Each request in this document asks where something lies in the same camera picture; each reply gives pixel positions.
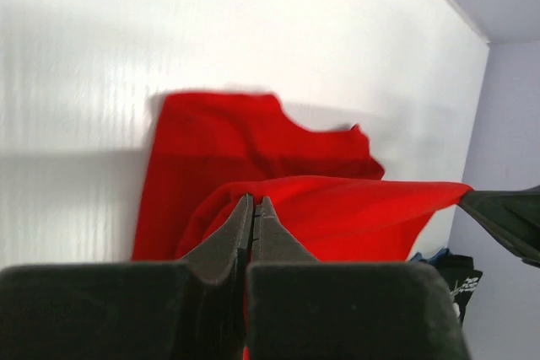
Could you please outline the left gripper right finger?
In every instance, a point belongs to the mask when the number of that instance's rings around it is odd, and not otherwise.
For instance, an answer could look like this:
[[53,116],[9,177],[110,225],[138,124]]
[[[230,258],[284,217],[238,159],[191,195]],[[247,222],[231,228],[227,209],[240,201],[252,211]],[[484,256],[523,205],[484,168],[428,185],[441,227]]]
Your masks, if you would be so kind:
[[467,359],[446,283],[422,263],[318,261],[264,198],[246,271],[253,359]]

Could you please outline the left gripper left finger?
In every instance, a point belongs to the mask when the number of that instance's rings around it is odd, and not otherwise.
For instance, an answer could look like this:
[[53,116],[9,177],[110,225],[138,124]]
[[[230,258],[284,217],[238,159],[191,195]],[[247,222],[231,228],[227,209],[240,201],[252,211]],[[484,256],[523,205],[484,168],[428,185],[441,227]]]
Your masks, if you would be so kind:
[[1,273],[4,359],[239,359],[255,206],[178,261],[12,266]]

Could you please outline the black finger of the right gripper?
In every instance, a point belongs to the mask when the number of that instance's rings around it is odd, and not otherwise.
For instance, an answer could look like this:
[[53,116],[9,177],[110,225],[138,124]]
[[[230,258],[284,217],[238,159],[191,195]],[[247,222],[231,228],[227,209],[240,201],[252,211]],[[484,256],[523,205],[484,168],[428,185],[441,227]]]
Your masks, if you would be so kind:
[[459,207],[512,255],[539,267],[538,186],[523,191],[469,191]]

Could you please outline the red t shirt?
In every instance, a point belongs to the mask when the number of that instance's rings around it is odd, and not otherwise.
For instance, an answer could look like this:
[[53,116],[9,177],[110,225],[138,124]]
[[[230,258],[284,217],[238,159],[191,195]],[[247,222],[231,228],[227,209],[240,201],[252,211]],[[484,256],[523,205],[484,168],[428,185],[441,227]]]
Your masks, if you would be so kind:
[[175,260],[243,196],[269,198],[281,224],[321,261],[405,261],[432,216],[469,186],[388,181],[358,126],[314,132],[273,94],[181,92],[155,129],[132,258]]

